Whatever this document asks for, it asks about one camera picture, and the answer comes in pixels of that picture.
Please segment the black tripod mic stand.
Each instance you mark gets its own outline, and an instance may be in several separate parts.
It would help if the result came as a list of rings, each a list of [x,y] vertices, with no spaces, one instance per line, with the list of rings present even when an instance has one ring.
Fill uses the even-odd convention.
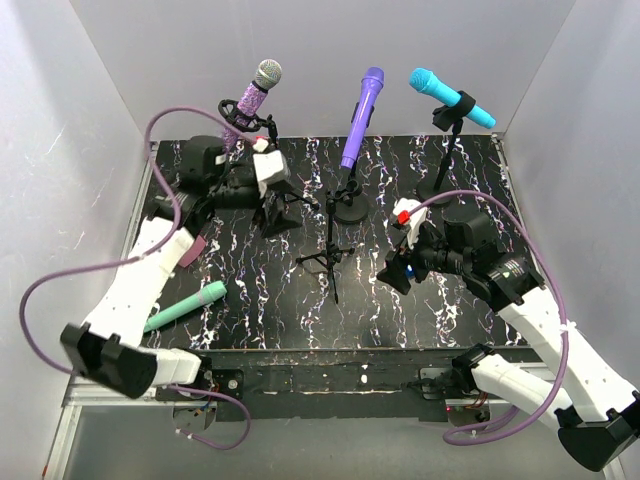
[[[361,193],[361,187],[356,180],[348,180],[346,185],[335,192],[326,193],[325,209],[328,215],[327,232],[324,249],[308,256],[298,257],[295,262],[302,265],[306,261],[315,260],[326,271],[329,286],[333,288],[334,302],[339,303],[339,295],[336,285],[334,267],[342,261],[344,255],[352,255],[355,248],[339,248],[333,239],[334,220],[339,204],[351,206],[354,198]]]

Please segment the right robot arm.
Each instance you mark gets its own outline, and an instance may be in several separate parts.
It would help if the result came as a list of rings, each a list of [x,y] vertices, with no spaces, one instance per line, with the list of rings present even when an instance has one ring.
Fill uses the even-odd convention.
[[[560,307],[527,259],[501,250],[482,212],[449,215],[438,231],[426,211],[394,212],[405,234],[385,258],[381,282],[403,295],[412,283],[438,272],[460,276],[467,289],[523,335],[546,366],[564,375],[540,421],[556,431],[565,451],[598,472],[639,437],[639,390],[612,369],[575,326],[563,325]]]

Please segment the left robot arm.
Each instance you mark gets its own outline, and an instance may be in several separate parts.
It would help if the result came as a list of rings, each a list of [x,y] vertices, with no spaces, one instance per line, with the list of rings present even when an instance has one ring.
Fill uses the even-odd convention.
[[[141,340],[152,306],[213,214],[253,210],[270,233],[291,226],[264,207],[269,193],[291,190],[285,157],[267,140],[255,146],[247,177],[230,177],[224,142],[213,136],[188,140],[180,167],[174,194],[157,198],[104,297],[81,325],[67,325],[60,337],[77,375],[131,399],[152,387],[178,385],[193,400],[212,390],[209,360],[180,348],[145,348]]]

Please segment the mint green microphone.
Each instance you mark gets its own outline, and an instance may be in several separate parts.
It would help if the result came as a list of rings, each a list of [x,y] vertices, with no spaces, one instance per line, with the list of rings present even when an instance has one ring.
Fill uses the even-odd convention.
[[[187,315],[198,308],[208,306],[222,299],[227,289],[222,281],[215,281],[202,287],[198,292],[182,299],[148,318],[144,333],[164,327],[168,323]]]

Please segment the round base mic stand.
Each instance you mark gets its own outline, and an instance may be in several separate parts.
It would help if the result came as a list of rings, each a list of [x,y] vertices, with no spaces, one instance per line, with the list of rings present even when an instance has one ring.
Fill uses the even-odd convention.
[[[361,182],[353,166],[334,193],[335,220],[343,225],[359,224],[367,218],[369,204],[363,196]]]

